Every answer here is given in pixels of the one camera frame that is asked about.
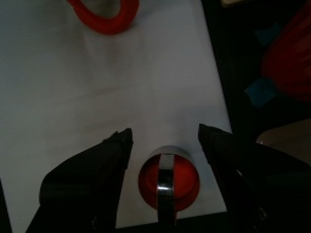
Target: white table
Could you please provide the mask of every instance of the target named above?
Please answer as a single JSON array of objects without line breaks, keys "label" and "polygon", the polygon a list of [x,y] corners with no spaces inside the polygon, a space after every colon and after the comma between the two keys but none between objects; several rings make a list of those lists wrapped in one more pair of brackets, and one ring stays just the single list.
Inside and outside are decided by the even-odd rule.
[{"label": "white table", "polygon": [[162,146],[186,149],[202,189],[179,218],[224,211],[198,125],[230,131],[199,0],[142,0],[131,29],[100,35],[66,1],[4,1],[0,16],[0,177],[15,233],[39,207],[44,175],[126,127],[134,148],[119,228],[156,222],[138,175]]}]

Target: red ring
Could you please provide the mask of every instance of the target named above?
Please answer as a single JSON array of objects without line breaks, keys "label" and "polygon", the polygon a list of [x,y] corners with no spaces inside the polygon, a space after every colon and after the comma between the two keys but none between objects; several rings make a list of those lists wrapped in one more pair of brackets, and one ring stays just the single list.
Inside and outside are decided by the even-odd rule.
[{"label": "red ring", "polygon": [[82,22],[96,32],[107,35],[118,34],[128,28],[140,6],[140,0],[120,0],[119,14],[114,18],[104,18],[88,10],[82,0],[67,1]]}]

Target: silver band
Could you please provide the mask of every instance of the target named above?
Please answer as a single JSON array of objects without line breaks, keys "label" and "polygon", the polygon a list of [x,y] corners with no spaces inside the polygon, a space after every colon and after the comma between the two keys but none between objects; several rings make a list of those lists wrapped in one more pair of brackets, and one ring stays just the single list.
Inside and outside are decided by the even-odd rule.
[{"label": "silver band", "polygon": [[158,221],[175,225],[174,154],[162,154],[158,174]]}]

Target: red object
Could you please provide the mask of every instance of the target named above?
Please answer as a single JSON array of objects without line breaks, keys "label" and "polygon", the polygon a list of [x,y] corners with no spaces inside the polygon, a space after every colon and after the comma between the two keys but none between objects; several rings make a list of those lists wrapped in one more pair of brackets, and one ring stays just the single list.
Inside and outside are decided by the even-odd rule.
[{"label": "red object", "polygon": [[[156,209],[156,187],[160,155],[151,157],[144,163],[139,175],[139,189],[147,204]],[[175,155],[174,161],[174,204],[175,211],[191,206],[199,193],[199,175],[192,163]]]},{"label": "red object", "polygon": [[130,27],[140,6],[139,0],[120,0],[119,14],[114,18],[104,18],[88,10],[82,0],[67,1],[83,23],[96,32],[107,35],[118,34]]},{"label": "red object", "polygon": [[311,0],[270,46],[262,64],[263,76],[291,98],[311,102]]}]

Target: white surface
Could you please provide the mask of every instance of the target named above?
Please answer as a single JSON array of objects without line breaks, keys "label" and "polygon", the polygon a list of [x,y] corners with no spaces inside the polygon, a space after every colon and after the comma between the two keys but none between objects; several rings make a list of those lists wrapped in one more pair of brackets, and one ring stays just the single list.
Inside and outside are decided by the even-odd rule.
[{"label": "white surface", "polygon": [[138,175],[150,153],[187,150],[202,179],[179,218],[224,211],[198,125],[230,131],[199,0],[142,0],[132,28],[107,36],[66,1],[10,0],[0,15],[0,177],[15,233],[28,228],[39,188],[59,163],[131,127],[134,148],[118,227],[156,222]]}]

